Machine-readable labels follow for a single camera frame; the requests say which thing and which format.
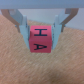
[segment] pink block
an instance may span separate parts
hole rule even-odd
[[[29,45],[31,52],[50,53],[52,47],[51,26],[31,26]]]

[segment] block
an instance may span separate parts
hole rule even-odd
[[[52,48],[51,26],[31,26],[30,52],[50,53]]]

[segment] block face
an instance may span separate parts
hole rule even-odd
[[[31,26],[29,45],[31,52],[50,53],[52,47],[51,26]]]

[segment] beige floor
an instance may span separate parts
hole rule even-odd
[[[0,15],[0,84],[84,84],[84,31],[65,28],[50,54],[30,53],[22,35]]]

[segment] red cube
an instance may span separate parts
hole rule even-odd
[[[31,26],[29,46],[31,52],[50,53],[52,48],[51,26]]]

